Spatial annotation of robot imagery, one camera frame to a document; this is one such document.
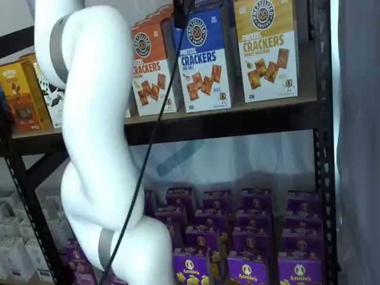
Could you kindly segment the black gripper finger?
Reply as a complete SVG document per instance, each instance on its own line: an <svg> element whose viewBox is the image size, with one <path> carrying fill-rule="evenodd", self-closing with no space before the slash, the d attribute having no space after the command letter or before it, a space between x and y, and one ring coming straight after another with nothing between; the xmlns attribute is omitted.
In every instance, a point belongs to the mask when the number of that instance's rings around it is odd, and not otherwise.
<svg viewBox="0 0 380 285"><path fill-rule="evenodd" d="M184 28L187 16L193 7L194 2L192 0L173 0L173 20L175 28Z"/></svg>

